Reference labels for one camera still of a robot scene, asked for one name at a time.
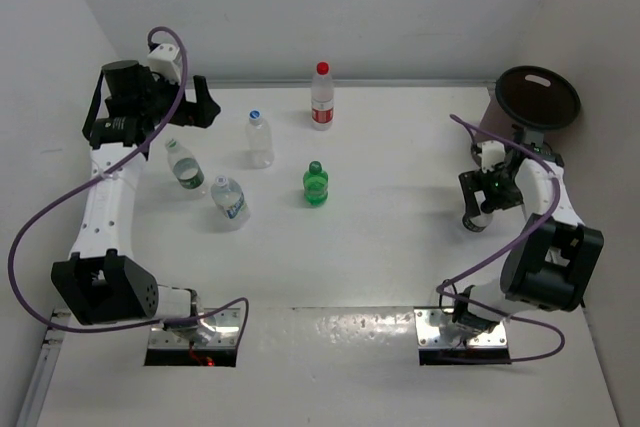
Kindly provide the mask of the black label clear bottle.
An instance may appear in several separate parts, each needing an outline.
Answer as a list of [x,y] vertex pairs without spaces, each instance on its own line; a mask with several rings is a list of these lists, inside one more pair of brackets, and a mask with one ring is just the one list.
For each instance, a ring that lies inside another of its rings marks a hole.
[[462,217],[462,225],[473,233],[483,232],[493,221],[493,214],[482,210],[467,210]]

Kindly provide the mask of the blue cap clear bottle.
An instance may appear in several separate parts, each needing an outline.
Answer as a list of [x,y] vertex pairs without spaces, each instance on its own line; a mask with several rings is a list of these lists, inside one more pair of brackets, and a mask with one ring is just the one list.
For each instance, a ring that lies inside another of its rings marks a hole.
[[268,121],[260,111],[249,112],[246,136],[253,166],[255,168],[270,167],[275,160],[272,133]]

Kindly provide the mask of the green plastic bottle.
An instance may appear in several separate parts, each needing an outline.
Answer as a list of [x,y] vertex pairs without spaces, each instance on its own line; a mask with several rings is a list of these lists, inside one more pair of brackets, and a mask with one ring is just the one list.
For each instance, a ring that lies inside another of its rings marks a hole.
[[320,161],[312,161],[303,175],[304,198],[309,205],[318,207],[328,198],[328,173]]

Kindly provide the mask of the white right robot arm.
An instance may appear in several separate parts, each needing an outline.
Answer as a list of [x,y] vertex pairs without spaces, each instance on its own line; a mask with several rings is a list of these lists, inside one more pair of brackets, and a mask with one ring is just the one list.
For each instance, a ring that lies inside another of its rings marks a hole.
[[498,278],[470,285],[456,300],[452,323],[460,330],[492,331],[528,310],[575,310],[604,246],[601,231],[576,214],[564,185],[564,160],[539,132],[523,130],[510,145],[475,142],[479,165],[460,174],[463,226],[483,231],[496,211],[521,208],[525,226]]

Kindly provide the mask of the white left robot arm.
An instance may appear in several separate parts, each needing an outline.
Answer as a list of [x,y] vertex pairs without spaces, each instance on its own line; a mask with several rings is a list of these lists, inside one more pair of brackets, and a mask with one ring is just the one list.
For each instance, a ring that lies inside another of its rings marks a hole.
[[[220,113],[207,81],[193,78],[195,99],[135,60],[102,67],[83,135],[90,146],[92,186],[68,259],[51,280],[84,326],[134,320],[178,321],[194,315],[192,289],[161,286],[133,258],[135,196],[149,156],[147,139],[166,114],[177,126],[209,127]],[[108,87],[109,96],[101,96]]]

